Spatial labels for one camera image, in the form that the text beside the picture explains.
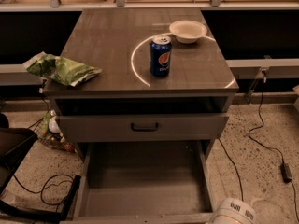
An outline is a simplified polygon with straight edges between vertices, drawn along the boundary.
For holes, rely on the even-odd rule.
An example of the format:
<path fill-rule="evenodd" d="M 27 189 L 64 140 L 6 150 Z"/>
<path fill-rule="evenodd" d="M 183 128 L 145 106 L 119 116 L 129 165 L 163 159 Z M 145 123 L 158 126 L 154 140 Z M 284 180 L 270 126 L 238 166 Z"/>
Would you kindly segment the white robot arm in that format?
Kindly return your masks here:
<path fill-rule="evenodd" d="M 255 224 L 254 209 L 235 198 L 224 199 L 206 224 Z"/>

